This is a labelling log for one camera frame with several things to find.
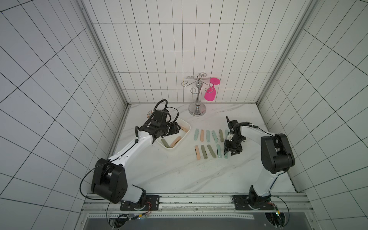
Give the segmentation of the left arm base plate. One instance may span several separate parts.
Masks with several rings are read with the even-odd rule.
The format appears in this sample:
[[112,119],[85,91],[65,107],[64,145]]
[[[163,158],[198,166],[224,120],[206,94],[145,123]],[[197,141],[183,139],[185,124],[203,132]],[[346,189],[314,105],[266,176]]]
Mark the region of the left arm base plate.
[[138,203],[130,201],[122,201],[120,205],[121,211],[157,211],[159,209],[159,195],[144,195]]

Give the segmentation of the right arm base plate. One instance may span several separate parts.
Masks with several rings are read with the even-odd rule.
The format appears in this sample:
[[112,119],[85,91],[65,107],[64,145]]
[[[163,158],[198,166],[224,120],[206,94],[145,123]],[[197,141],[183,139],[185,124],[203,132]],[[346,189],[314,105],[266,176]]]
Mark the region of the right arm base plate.
[[243,211],[271,211],[274,205],[270,203],[269,196],[233,195],[232,201],[236,210]]

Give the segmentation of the large olive knife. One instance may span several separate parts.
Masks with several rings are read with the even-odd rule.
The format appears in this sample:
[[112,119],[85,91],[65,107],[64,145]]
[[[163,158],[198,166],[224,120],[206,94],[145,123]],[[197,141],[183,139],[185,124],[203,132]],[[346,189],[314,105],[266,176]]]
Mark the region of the large olive knife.
[[168,149],[170,149],[170,148],[171,148],[171,146],[167,143],[167,141],[166,141],[165,139],[162,139],[161,141],[162,141],[162,143],[163,143],[164,147],[166,147],[166,148],[168,148]]

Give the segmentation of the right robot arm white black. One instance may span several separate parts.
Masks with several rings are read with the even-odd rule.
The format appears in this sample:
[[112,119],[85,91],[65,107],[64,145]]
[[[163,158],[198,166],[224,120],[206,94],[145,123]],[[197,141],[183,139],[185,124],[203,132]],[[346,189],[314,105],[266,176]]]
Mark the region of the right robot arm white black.
[[261,148],[263,169],[250,187],[247,202],[253,209],[267,203],[277,178],[295,165],[295,157],[285,134],[273,134],[250,122],[238,122],[226,118],[230,130],[224,141],[224,153],[232,156],[242,152],[242,143],[251,140]]

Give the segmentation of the olive green folding fruit knife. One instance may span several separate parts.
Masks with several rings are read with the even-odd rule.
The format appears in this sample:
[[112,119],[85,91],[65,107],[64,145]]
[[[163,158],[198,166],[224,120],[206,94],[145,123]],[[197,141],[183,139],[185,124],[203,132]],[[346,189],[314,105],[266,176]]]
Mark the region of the olive green folding fruit knife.
[[220,136],[220,141],[224,142],[224,135],[223,135],[223,130],[222,129],[219,130],[219,136]]

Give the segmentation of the peach folding fruit knife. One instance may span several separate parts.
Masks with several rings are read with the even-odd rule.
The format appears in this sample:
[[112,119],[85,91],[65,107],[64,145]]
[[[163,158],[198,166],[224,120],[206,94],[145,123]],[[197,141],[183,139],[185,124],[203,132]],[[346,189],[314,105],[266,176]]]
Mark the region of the peach folding fruit knife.
[[205,135],[205,130],[201,130],[201,132],[200,132],[200,141],[201,142],[204,142],[204,135]]
[[199,150],[199,147],[197,145],[195,146],[195,154],[196,154],[196,159],[200,160],[201,159],[200,150]]

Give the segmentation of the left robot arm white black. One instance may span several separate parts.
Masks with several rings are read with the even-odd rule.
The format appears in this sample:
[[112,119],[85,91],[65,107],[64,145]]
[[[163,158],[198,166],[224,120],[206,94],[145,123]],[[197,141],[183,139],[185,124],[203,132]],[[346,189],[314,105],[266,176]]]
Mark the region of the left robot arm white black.
[[128,182],[125,167],[143,153],[158,138],[178,134],[181,130],[177,122],[179,112],[171,119],[168,101],[160,100],[142,126],[135,127],[135,138],[122,150],[108,159],[99,159],[93,172],[91,191],[99,195],[99,200],[113,204],[127,201],[143,208],[146,204],[146,191]]

